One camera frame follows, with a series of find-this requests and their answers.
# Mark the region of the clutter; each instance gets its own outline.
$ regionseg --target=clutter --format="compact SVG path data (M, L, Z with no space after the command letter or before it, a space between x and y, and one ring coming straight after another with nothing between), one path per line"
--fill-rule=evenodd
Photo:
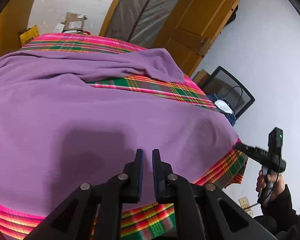
M88 31L77 31L77 30L64 31L64 33L91 35L91 33Z
M67 12L66 18L84 18L85 20L87 17L82 13L73 13L73 12Z
M34 38L39 37L39 31L37 25L24 30L23 32L19 32L20 35L20 41L21 41L21 46L23 47L30 41L32 41Z
M70 17L66 19L65 31L68 30L83 30L84 18Z
M53 33L62 33L65 25L62 23L58 23L57 26L54 28Z

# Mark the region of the purple blanket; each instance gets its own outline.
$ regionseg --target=purple blanket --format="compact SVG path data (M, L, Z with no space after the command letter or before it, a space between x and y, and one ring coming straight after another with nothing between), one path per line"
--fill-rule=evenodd
M83 182L104 183L145 151L141 202L155 202L151 153L189 181L238 138L222 115L144 93L85 82L146 74L182 82L163 49L121 55L15 52L0 59L0 204L46 216Z

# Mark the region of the mesh chair back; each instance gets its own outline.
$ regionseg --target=mesh chair back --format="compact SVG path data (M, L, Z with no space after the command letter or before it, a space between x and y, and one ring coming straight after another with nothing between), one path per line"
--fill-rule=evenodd
M235 110L236 119L255 101L251 93L228 71L219 66L212 75L200 86L207 94L223 97Z

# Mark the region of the electrical outlet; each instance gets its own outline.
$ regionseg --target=electrical outlet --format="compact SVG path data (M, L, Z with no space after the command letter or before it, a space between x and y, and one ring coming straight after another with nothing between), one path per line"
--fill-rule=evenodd
M240 203L241 208L244 209L245 212L247 212L250 216L253 216L251 208L247 208L250 206L247 197L243 197L243 198L239 199L239 203Z
M251 217L253 217L253 213L252 213L252 210L249 210L249 211L246 211L247 214L249 214Z
M239 199L239 203L240 203L241 207L244 206L244 205L249 205L248 198L243 197L243 198Z

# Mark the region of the black sleeve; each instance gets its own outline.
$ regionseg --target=black sleeve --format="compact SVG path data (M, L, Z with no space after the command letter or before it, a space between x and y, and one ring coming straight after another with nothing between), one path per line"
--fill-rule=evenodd
M286 184L284 191L274 200L268 203L267 208L261 208L264 215L274 218L277 222L278 232L288 231L297 223L296 211L292 209L291 194Z

